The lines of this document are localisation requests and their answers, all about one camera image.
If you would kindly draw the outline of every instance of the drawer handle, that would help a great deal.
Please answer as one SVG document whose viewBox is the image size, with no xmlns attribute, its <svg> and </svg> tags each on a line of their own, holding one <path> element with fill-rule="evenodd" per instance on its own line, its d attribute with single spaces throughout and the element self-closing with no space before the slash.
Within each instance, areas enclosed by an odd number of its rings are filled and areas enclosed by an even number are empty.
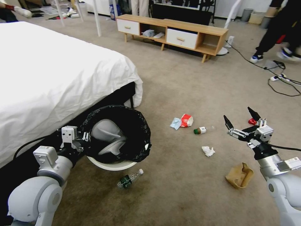
<svg viewBox="0 0 301 226">
<path fill-rule="evenodd" d="M 177 39 L 178 39 L 179 41 L 185 41 L 185 39 L 183 39 L 183 38 L 177 37 Z"/>
</svg>

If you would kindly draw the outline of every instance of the slipper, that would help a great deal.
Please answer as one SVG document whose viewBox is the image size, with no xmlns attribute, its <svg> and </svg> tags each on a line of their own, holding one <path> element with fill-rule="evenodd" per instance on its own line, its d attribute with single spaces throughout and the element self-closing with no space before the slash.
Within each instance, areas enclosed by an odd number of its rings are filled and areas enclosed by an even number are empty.
<svg viewBox="0 0 301 226">
<path fill-rule="evenodd" d="M 154 36 L 154 38 L 162 38 L 164 35 L 165 35 L 165 33 L 160 32 L 159 34 L 156 34 L 156 35 Z"/>
</svg>

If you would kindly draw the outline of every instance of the red object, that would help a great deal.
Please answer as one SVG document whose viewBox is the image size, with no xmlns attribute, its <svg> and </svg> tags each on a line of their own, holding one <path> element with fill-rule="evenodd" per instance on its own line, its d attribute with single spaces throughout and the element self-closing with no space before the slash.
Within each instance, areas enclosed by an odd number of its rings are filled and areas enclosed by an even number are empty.
<svg viewBox="0 0 301 226">
<path fill-rule="evenodd" d="M 248 123 L 249 124 L 251 124 L 251 125 L 256 125 L 256 121 L 255 121 L 255 119 L 253 119 L 253 118 L 251 118 L 249 121 L 248 121 Z"/>
<path fill-rule="evenodd" d="M 6 8 L 6 9 L 9 9 L 9 10 L 11 10 L 11 11 L 15 11 L 14 6 L 11 6 L 11 5 L 5 4 L 5 8 Z"/>
<path fill-rule="evenodd" d="M 285 38 L 285 35 L 282 35 L 278 41 L 276 42 L 276 44 L 281 44 L 283 42 L 283 39 Z"/>
<path fill-rule="evenodd" d="M 181 118 L 181 127 L 189 127 L 193 123 L 193 117 L 191 115 L 184 114 Z"/>
</svg>

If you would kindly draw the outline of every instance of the green bottle label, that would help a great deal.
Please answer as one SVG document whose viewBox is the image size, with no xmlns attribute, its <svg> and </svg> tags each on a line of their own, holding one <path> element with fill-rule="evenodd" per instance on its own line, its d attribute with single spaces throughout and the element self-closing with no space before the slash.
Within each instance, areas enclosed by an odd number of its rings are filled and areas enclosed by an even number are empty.
<svg viewBox="0 0 301 226">
<path fill-rule="evenodd" d="M 132 181 L 128 175 L 125 175 L 123 178 L 121 178 L 120 182 L 124 188 L 127 188 L 132 184 Z"/>
</svg>

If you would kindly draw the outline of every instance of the red wrapper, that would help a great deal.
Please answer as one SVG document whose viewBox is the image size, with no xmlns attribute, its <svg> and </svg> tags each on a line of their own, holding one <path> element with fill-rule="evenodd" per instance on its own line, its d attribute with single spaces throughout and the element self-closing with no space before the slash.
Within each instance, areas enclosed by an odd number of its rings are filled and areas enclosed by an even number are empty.
<svg viewBox="0 0 301 226">
<path fill-rule="evenodd" d="M 184 114 L 181 118 L 181 127 L 189 127 L 193 123 L 193 117 L 191 115 Z"/>
</svg>

